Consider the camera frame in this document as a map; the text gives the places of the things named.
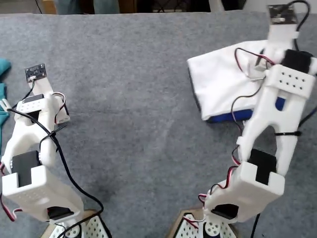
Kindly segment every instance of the white plastic part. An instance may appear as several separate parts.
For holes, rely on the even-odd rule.
[[[262,94],[246,123],[242,136],[237,140],[239,159],[247,161],[256,138],[268,127],[276,133],[297,131],[306,100],[312,92],[315,77],[280,64],[266,71]],[[282,111],[275,107],[278,97],[285,97]],[[285,176],[297,143],[296,136],[277,136],[277,173]]]
[[[187,214],[185,215],[185,217],[191,220],[195,220],[192,214]],[[220,219],[217,219],[215,217],[210,218],[211,220],[206,220],[205,222],[194,223],[198,227],[198,229],[183,219],[174,237],[203,238],[203,229],[205,226],[206,234],[211,237],[220,236],[221,238],[236,238],[236,235],[234,234],[234,232],[228,224],[222,222]]]
[[[32,90],[34,95],[44,94],[44,96],[48,94],[52,94],[53,89],[47,77],[41,78],[35,81],[34,88]]]
[[[8,109],[11,109],[11,108],[12,108],[11,105],[10,105],[10,103],[8,102],[8,100],[5,99],[5,98],[3,98],[3,99],[0,100],[0,106],[2,107],[2,109],[3,109],[5,112],[7,112]]]
[[[185,217],[191,220],[195,219],[192,214],[187,214]],[[175,234],[175,238],[198,238],[198,229],[196,229],[186,220],[182,219],[179,229]]]
[[[268,185],[256,181],[258,167],[243,161],[231,176],[229,187],[215,186],[212,194],[208,191],[205,199],[204,215],[209,221],[220,219],[225,223],[244,222],[263,211],[273,200],[284,193],[285,178],[271,172]],[[234,204],[239,207],[234,219],[226,219],[211,212],[217,205]]]
[[[54,117],[58,112],[58,103],[51,94],[45,98],[36,101],[23,103],[20,101],[17,110],[22,113],[30,113],[40,111],[38,121],[45,126],[48,131],[54,130]],[[32,123],[30,119],[15,114],[15,126],[11,139],[8,141],[1,162],[5,164],[6,169],[11,172],[11,160],[13,156],[25,153],[35,144],[38,144],[47,133],[37,124]],[[53,141],[48,138],[41,144],[40,160],[45,166],[53,166],[55,159],[56,146]]]
[[[47,208],[56,206],[69,208],[74,214],[50,221],[51,223],[61,223],[70,219],[74,222],[81,220],[84,204],[70,186],[60,182],[43,165],[32,168],[31,177],[30,185],[19,187],[17,173],[3,176],[3,195],[17,203],[23,212],[42,222],[49,220]]]
[[[64,231],[63,227],[56,226],[49,238],[57,238]],[[75,238],[77,236],[75,230],[70,230],[66,233],[67,238]],[[89,220],[88,224],[82,224],[81,238],[109,238],[99,217],[94,217]]]
[[[293,40],[298,38],[299,33],[296,31],[296,27],[297,24],[271,24],[263,55],[275,63],[280,63],[280,60],[282,60],[281,53],[287,49],[292,49]],[[265,62],[264,59],[260,60],[257,69],[264,71],[266,69]]]

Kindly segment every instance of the wooden panel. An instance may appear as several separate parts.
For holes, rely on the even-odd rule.
[[[119,0],[120,13],[136,13],[137,0]]]
[[[42,0],[45,14],[56,14],[53,0]]]

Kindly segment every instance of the black cable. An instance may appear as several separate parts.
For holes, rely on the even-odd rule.
[[[32,87],[31,87],[30,91],[27,94],[25,94],[25,96],[20,101],[22,101],[22,100],[26,99],[28,96],[30,96],[30,94],[32,93],[32,91],[34,89],[34,86],[35,86],[35,80],[33,80]],[[19,102],[17,102],[12,108],[13,109],[16,108],[16,106],[18,106],[18,103]]]
[[[41,10],[41,8],[40,8],[40,6],[39,6],[38,0],[35,0],[35,3],[36,3],[36,6],[38,6],[38,9],[39,9],[40,13],[43,14],[43,13],[42,13],[42,10]]]
[[[67,162],[66,162],[66,159],[64,157],[64,154],[63,154],[63,151],[61,149],[61,146],[59,144],[59,141],[57,140],[56,136],[54,133],[51,133],[49,130],[46,129],[45,126],[43,126],[38,120],[36,120],[35,118],[33,118],[32,116],[28,115],[28,114],[25,114],[25,113],[22,113],[22,112],[19,112],[15,109],[8,109],[8,112],[14,112],[14,113],[17,113],[21,116],[24,116],[28,119],[30,119],[31,121],[33,121],[34,123],[36,123],[41,129],[43,129],[45,131],[45,133],[47,135],[50,135],[52,141],[55,143],[56,147],[57,147],[57,150],[59,152],[59,155],[60,155],[60,158],[62,160],[62,163],[64,165],[64,168],[65,168],[65,171],[67,173],[67,176],[69,178],[69,180],[71,181],[71,183],[75,186],[75,188],[77,188],[78,191],[80,191],[83,195],[87,196],[88,198],[94,200],[96,203],[98,203],[98,205],[100,206],[100,210],[98,212],[96,212],[95,214],[85,218],[85,219],[82,219],[81,221],[75,223],[74,225],[68,227],[65,231],[63,231],[57,238],[61,238],[64,234],[66,234],[68,231],[70,231],[71,229],[73,229],[74,227],[80,225],[81,223],[85,222],[85,221],[88,221],[90,220],[91,218],[95,217],[95,216],[99,216],[103,211],[104,211],[104,206],[103,204],[96,198],[94,197],[93,195],[90,195],[89,193],[87,193],[85,190],[83,190],[78,184],[77,182],[74,180],[74,178],[72,177],[70,171],[69,171],[69,168],[68,168],[68,165],[67,165]]]
[[[253,93],[253,94],[251,94],[251,95],[239,96],[239,97],[237,97],[237,98],[232,102],[232,104],[231,104],[230,113],[231,113],[231,115],[232,115],[232,118],[233,118],[234,123],[235,123],[235,124],[237,125],[237,127],[239,128],[240,136],[242,135],[242,127],[241,127],[240,124],[237,122],[236,116],[235,116],[234,113],[233,113],[233,106],[234,106],[234,104],[236,103],[236,101],[237,101],[239,98],[251,98],[251,97],[255,96],[255,95],[260,91],[260,89],[262,88],[262,85],[263,85],[263,82],[261,83],[261,85],[259,86],[258,90],[257,90],[255,93]]]
[[[309,17],[309,14],[311,12],[311,5],[309,4],[309,2],[305,1],[305,0],[294,0],[294,1],[291,1],[289,2],[287,5],[285,5],[281,12],[282,11],[285,11],[286,9],[288,9],[289,6],[295,4],[295,3],[303,3],[306,5],[307,7],[307,11],[306,11],[306,14],[304,16],[304,18],[302,19],[302,21],[298,24],[297,28],[296,28],[296,31],[299,32],[302,25],[306,22],[307,18]],[[298,48],[298,44],[297,44],[297,39],[294,39],[294,47],[297,51],[300,51],[299,48]]]
[[[311,118],[315,113],[317,112],[317,106],[314,107],[314,109],[307,115],[305,116],[303,119],[301,119],[301,121],[298,124],[298,128],[300,128],[309,118]]]
[[[254,237],[254,233],[256,232],[256,228],[257,228],[257,224],[258,224],[260,215],[261,215],[261,213],[257,214],[257,217],[256,217],[256,219],[255,219],[255,221],[254,221],[254,223],[253,223],[253,229],[252,229],[252,233],[251,233],[250,238],[253,238],[253,237]]]
[[[55,223],[55,225],[57,225],[57,226],[59,226],[59,227],[63,227],[63,228],[64,228],[64,231],[66,230],[66,227],[65,227],[65,226],[63,226],[63,225],[61,225],[61,224],[57,224],[57,223]]]

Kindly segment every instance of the wire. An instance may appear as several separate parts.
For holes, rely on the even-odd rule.
[[[307,7],[307,11],[306,11],[306,14],[305,14],[304,18],[301,20],[301,22],[298,24],[298,26],[296,28],[296,31],[299,32],[301,27],[302,27],[302,25],[306,22],[307,18],[309,17],[309,14],[311,12],[311,5],[309,4],[309,2],[307,2],[305,0],[294,0],[294,1],[289,2],[284,7],[282,7],[281,12],[287,10],[289,6],[291,6],[291,5],[295,4],[295,3],[303,3]],[[294,39],[294,47],[295,47],[295,50],[300,51],[299,48],[298,48],[298,45],[297,45],[297,39],[296,38]]]
[[[238,59],[238,50],[241,50],[241,51],[247,52],[247,53],[249,53],[249,54],[252,54],[252,55],[254,55],[254,56],[257,56],[257,57],[259,57],[259,58],[261,58],[261,59],[266,60],[266,63],[269,62],[271,65],[275,65],[275,63],[274,63],[272,60],[270,60],[268,57],[266,57],[265,55],[256,54],[256,53],[253,53],[253,52],[251,52],[251,51],[245,50],[245,49],[240,48],[240,47],[236,48],[236,49],[234,50],[234,58],[235,58],[235,60],[236,60],[236,62],[237,62],[238,68],[239,68],[240,71],[243,72],[249,79],[253,79],[253,80],[254,80],[254,79],[257,79],[257,78],[251,78],[249,75],[247,75],[247,74],[244,72],[244,70],[242,69],[241,64],[240,64],[240,62],[239,62],[239,59]]]
[[[32,93],[32,91],[34,89],[34,86],[35,86],[35,80],[33,80],[32,87],[31,87],[30,91],[27,94],[25,94],[25,96],[20,101],[22,101],[22,100],[26,99],[28,96],[30,96],[30,94]],[[19,102],[17,102],[12,108],[13,109],[16,108],[16,106],[18,106],[18,103]]]
[[[257,224],[258,224],[258,221],[259,221],[259,218],[260,218],[260,214],[261,213],[257,214],[257,217],[256,217],[256,219],[255,219],[255,221],[253,223],[253,229],[252,229],[252,233],[251,233],[250,238],[254,237],[254,233],[256,232],[256,228],[257,228]]]
[[[301,121],[298,124],[298,128],[300,128],[309,118],[311,118],[315,113],[317,112],[317,106],[314,107],[314,109],[307,115],[305,116],[303,119],[301,119]]]
[[[38,9],[39,9],[40,13],[43,14],[43,13],[42,13],[42,10],[41,10],[41,8],[40,8],[40,6],[39,6],[38,0],[35,0],[35,3],[36,3],[36,6],[38,6]]]
[[[205,205],[205,200],[203,200],[202,197],[206,198],[207,194],[203,194],[203,193],[198,194],[198,199],[203,203],[203,205]]]
[[[63,126],[57,128],[56,130],[53,130],[49,135],[43,137],[43,139],[42,139],[42,140],[40,141],[40,143],[39,143],[39,149],[41,150],[41,144],[42,144],[42,142],[43,142],[44,140],[46,140],[46,139],[48,139],[49,137],[51,137],[53,133],[56,134],[56,133],[59,132],[60,130],[64,129],[66,126],[67,126],[67,124],[65,124],[65,125],[63,125]]]
[[[80,225],[81,223],[85,222],[85,221],[88,221],[90,220],[91,218],[95,217],[95,216],[99,216],[103,211],[104,211],[104,206],[103,204],[96,198],[94,197],[93,195],[87,193],[85,190],[83,190],[78,184],[77,182],[74,180],[74,178],[72,177],[70,171],[69,171],[69,168],[68,168],[68,165],[67,165],[67,162],[66,162],[66,159],[64,157],[64,154],[63,154],[63,151],[61,149],[61,146],[59,144],[59,141],[57,140],[56,138],[56,135],[55,133],[51,133],[49,130],[46,129],[45,126],[43,126],[38,120],[36,120],[35,118],[33,118],[32,116],[28,115],[28,114],[25,114],[25,113],[22,113],[22,112],[19,112],[15,109],[8,109],[8,112],[14,112],[14,113],[17,113],[21,116],[24,116],[28,119],[30,119],[31,121],[33,121],[34,123],[36,123],[41,129],[43,129],[47,135],[50,135],[52,141],[55,143],[56,147],[57,147],[57,150],[59,152],[59,155],[60,155],[60,158],[61,158],[61,161],[64,165],[64,168],[65,168],[65,171],[66,171],[66,174],[69,178],[69,180],[71,181],[71,183],[77,188],[78,191],[80,191],[83,195],[87,196],[88,198],[94,200],[99,206],[100,206],[100,210],[98,212],[96,212],[95,214],[89,216],[89,217],[86,217],[85,219],[82,219],[81,221],[75,223],[74,225],[68,227],[65,231],[63,231],[63,233],[61,233],[57,238],[61,238],[64,234],[66,234],[68,231],[70,231],[71,229],[73,229],[74,227]]]
[[[5,173],[3,172],[4,168],[5,168],[4,164],[0,163],[0,172],[2,176],[5,176]]]
[[[231,178],[231,175],[232,175],[232,172],[233,172],[233,170],[234,170],[235,168],[237,168],[237,167],[238,167],[238,166],[231,166],[231,167],[228,169],[227,180],[226,180],[225,186],[222,186],[222,185],[220,185],[219,183],[213,184],[213,185],[211,186],[211,188],[210,188],[209,195],[212,194],[213,187],[215,187],[215,186],[217,186],[217,185],[218,185],[218,187],[220,187],[221,189],[226,189],[226,188],[228,188],[229,182],[230,182],[230,178]]]
[[[198,229],[198,226],[195,223],[199,223],[199,222],[203,222],[205,221],[205,218],[203,218],[202,220],[191,220],[185,216],[183,216],[183,219],[188,222],[190,225],[192,225],[193,227],[195,227],[196,229]]]
[[[66,227],[65,227],[65,226],[63,226],[63,225],[61,225],[61,224],[57,224],[57,223],[55,223],[55,225],[57,225],[57,226],[59,226],[59,227],[63,227],[63,228],[64,228],[64,231],[66,230]]]
[[[240,98],[251,98],[251,97],[255,96],[255,95],[260,91],[260,89],[262,88],[262,85],[263,85],[263,82],[261,83],[261,85],[259,86],[259,88],[257,89],[257,91],[256,91],[255,93],[253,93],[253,94],[251,94],[251,95],[239,96],[239,97],[237,97],[237,98],[232,102],[232,104],[231,104],[231,110],[230,110],[230,112],[231,112],[231,115],[232,115],[232,118],[233,118],[234,123],[235,123],[235,124],[237,125],[237,127],[239,128],[240,136],[242,135],[242,127],[241,127],[240,124],[237,122],[236,116],[235,116],[235,114],[234,114],[234,112],[233,112],[233,106],[234,106],[234,104],[236,103],[236,101],[237,101],[238,99],[240,99]]]
[[[60,92],[54,92],[52,93],[52,95],[60,95],[63,97],[62,101],[63,101],[63,104],[61,105],[61,107],[59,108],[59,111],[56,113],[55,117],[54,117],[54,122],[56,124],[56,117],[58,115],[58,113],[65,107],[66,105],[66,96],[63,94],[63,93],[60,93]]]

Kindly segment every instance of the white fabric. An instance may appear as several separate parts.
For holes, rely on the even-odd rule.
[[[193,81],[194,92],[201,106],[202,119],[229,113],[232,102],[239,96],[251,95],[260,83],[252,82],[240,71],[234,58],[234,50],[241,47],[259,53],[266,41],[248,41],[222,48],[187,60]],[[241,67],[247,72],[251,54],[238,52]],[[234,104],[234,111],[254,108],[258,95],[240,98]]]

